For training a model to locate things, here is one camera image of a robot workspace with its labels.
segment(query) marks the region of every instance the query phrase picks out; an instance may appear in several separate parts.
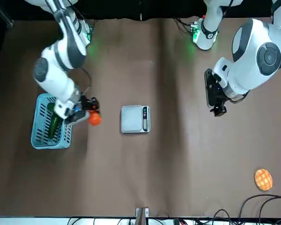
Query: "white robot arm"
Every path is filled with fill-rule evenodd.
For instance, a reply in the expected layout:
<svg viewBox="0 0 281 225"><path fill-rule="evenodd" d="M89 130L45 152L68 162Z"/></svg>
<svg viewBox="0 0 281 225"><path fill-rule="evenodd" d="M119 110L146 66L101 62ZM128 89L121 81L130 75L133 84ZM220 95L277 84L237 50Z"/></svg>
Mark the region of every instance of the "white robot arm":
<svg viewBox="0 0 281 225"><path fill-rule="evenodd" d="M221 6L238 6L243 0L204 0L204 2L207 6L206 15L194 23L198 26L198 31L192 41L200 49L208 50L216 40L220 22L225 14Z"/></svg>
<svg viewBox="0 0 281 225"><path fill-rule="evenodd" d="M221 58L205 72L207 103L215 116L226 113L226 101L242 101L281 68L281 0L273 0L272 13L272 24L250 19L238 29L232 43L234 62Z"/></svg>
<svg viewBox="0 0 281 225"><path fill-rule="evenodd" d="M41 57L34 66L34 79L48 93L56 97L55 113L69 118L68 124L73 125L89 117L87 107L98 110L95 99L88 101L67 76L69 70L79 68L86 59L86 46L90 43L90 27L77 19L74 11L67 8L62 0L45 0L48 8L63 33L63 38L42 51ZM80 109L73 110L78 103Z"/></svg>

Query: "cucumber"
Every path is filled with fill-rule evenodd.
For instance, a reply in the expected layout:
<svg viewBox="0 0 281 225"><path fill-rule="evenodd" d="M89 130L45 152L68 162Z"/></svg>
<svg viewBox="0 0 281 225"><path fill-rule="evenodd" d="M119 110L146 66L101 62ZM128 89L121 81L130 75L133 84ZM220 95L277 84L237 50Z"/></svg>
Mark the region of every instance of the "cucumber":
<svg viewBox="0 0 281 225"><path fill-rule="evenodd" d="M51 118L51 123L49 127L49 132L48 132L48 137L52 139L54 137L54 134L56 132L57 126L59 122L61 121L61 118L53 113L52 118Z"/></svg>
<svg viewBox="0 0 281 225"><path fill-rule="evenodd" d="M54 106L55 106L55 103L53 103L53 102L50 102L50 103L48 103L48 105L47 105L47 110L49 110L50 112L54 112Z"/></svg>

